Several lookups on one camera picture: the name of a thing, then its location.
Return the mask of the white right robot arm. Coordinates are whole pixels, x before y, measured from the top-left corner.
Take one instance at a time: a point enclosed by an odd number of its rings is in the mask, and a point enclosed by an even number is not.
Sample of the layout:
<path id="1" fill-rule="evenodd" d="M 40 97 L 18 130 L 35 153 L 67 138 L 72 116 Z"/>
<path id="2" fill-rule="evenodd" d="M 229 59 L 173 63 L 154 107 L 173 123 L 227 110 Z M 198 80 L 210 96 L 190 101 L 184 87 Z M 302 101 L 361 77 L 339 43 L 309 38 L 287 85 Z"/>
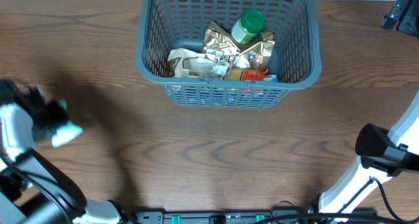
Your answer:
<path id="1" fill-rule="evenodd" d="M 403 220 L 391 209 L 382 184 L 401 172 L 418 173 L 418 95 L 389 129 L 366 124 L 357 136 L 356 158 L 340 179 L 319 196 L 316 212 L 335 214 L 328 222 L 346 222 L 355 208 L 375 189 L 392 217 Z"/>

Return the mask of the gold foil coffee bag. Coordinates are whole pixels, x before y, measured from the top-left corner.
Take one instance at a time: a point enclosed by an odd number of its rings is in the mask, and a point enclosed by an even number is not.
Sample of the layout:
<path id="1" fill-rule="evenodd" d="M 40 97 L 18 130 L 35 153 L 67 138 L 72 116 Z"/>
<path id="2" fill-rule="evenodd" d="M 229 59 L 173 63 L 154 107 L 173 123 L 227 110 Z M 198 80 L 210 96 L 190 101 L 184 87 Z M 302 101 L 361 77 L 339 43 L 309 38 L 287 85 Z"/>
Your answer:
<path id="1" fill-rule="evenodd" d="M 248 43 L 237 43 L 224 28 L 211 21 L 205 32 L 202 53 L 214 62 L 229 62 L 239 69 L 264 71 L 275 45 L 271 32 L 262 32 Z"/>

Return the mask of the brown white snack bag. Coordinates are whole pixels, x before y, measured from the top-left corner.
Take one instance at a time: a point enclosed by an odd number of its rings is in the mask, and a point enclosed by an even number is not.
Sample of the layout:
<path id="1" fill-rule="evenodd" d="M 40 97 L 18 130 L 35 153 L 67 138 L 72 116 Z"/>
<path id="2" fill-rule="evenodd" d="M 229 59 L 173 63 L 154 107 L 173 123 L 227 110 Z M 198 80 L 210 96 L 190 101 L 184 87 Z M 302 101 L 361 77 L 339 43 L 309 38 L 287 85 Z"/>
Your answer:
<path id="1" fill-rule="evenodd" d="M 201 54 L 177 48 L 170 51 L 163 76 L 223 80 L 239 62 L 239 56 L 224 55 L 216 51 Z"/>

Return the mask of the green lid glass jar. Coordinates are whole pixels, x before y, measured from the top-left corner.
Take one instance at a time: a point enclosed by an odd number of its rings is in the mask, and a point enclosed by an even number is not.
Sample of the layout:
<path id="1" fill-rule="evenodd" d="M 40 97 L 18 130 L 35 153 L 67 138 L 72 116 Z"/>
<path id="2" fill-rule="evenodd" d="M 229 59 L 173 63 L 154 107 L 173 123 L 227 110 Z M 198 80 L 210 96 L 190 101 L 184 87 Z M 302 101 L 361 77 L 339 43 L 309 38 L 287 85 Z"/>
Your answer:
<path id="1" fill-rule="evenodd" d="M 264 16 L 256 9 L 246 10 L 231 28 L 232 38 L 239 44 L 250 42 L 264 27 Z"/>

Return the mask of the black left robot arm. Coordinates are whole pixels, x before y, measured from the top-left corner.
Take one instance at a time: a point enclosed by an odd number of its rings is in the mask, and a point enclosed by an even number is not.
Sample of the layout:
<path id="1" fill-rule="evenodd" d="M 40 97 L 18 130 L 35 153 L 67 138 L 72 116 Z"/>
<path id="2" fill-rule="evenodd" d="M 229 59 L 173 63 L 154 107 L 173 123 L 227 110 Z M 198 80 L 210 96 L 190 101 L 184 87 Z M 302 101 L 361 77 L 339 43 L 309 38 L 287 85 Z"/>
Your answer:
<path id="1" fill-rule="evenodd" d="M 2 223 L 129 223 L 113 201 L 87 199 L 35 148 L 47 139 L 63 145 L 81 133 L 65 101 L 48 102 L 39 87 L 22 92 L 14 81 L 1 80 Z"/>

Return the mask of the white packet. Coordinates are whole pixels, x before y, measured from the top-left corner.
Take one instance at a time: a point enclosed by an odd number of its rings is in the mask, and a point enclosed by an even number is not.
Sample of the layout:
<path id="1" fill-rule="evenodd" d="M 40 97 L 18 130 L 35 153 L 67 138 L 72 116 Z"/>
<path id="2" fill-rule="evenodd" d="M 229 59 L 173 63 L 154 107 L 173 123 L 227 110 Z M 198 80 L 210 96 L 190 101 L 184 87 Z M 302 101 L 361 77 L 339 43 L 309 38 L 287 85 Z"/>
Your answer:
<path id="1" fill-rule="evenodd" d="M 35 89 L 41 97 L 40 115 L 36 116 L 39 121 L 33 121 L 35 141 L 51 138 L 53 147 L 59 147 L 83 133 L 80 126 L 71 122 L 65 100 L 52 99 L 40 86 L 36 86 Z"/>

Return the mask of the spaghetti pasta packet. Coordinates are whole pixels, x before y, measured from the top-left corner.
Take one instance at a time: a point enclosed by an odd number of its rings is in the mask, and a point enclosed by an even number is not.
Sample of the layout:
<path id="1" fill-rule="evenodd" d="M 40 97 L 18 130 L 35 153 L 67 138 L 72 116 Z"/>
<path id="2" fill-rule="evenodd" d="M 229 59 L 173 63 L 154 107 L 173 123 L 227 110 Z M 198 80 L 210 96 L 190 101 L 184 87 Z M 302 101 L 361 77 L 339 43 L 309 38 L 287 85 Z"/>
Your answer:
<path id="1" fill-rule="evenodd" d="M 224 80 L 228 81 L 261 81 L 264 79 L 268 70 L 260 71 L 258 69 L 232 69 L 225 77 Z"/>

